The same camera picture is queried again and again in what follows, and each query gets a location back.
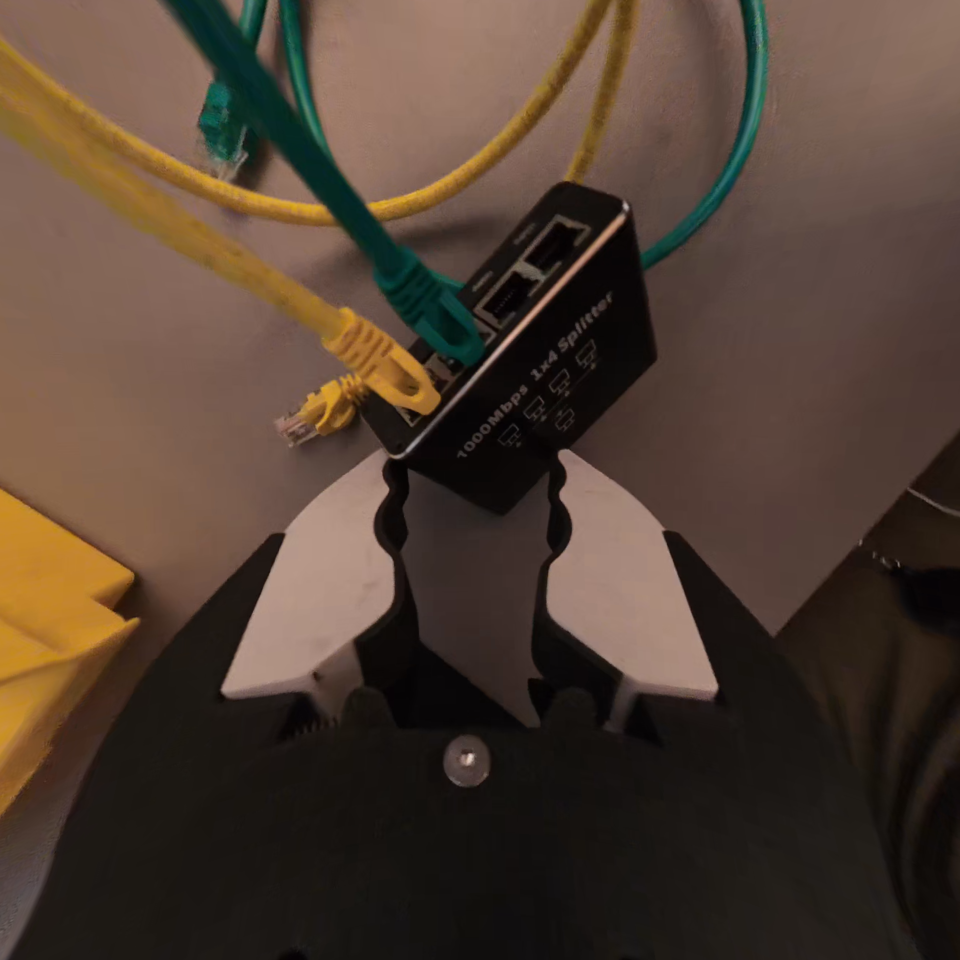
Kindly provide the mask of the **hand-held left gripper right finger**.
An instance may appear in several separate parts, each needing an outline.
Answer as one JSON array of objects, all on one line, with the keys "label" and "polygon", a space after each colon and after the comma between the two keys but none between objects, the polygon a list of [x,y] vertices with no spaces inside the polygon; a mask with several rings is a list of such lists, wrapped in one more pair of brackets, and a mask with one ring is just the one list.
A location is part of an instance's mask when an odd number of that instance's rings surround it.
[{"label": "hand-held left gripper right finger", "polygon": [[568,449],[548,474],[548,556],[534,601],[534,708],[585,691],[601,728],[650,734],[647,698],[714,704],[719,683],[666,529]]}]

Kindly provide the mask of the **yellow plastic bin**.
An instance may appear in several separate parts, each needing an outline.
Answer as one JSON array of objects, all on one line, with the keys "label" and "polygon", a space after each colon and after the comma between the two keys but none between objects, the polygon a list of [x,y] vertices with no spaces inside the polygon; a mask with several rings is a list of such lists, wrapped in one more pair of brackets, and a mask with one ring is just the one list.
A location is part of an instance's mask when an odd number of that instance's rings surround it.
[{"label": "yellow plastic bin", "polygon": [[137,630],[116,606],[136,576],[1,492],[1,813]]}]

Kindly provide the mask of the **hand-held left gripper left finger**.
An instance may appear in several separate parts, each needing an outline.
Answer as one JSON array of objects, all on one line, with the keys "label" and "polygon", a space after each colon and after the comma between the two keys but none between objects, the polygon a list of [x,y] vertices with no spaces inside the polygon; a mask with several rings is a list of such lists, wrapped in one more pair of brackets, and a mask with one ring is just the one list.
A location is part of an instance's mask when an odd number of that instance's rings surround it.
[{"label": "hand-held left gripper left finger", "polygon": [[406,469],[372,454],[291,522],[223,678],[224,698],[304,694],[333,720],[354,690],[406,681],[418,653],[402,558],[408,495]]}]

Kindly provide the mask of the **black ethernet splitter box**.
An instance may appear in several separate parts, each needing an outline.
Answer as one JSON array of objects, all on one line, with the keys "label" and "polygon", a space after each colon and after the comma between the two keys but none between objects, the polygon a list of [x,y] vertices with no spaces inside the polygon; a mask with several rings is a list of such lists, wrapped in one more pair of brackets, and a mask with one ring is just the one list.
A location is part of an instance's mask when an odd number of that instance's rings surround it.
[{"label": "black ethernet splitter box", "polygon": [[484,353],[466,367],[409,348],[438,408],[371,393],[360,408],[388,457],[492,513],[510,512],[656,362],[630,205],[562,181],[457,292]]}]

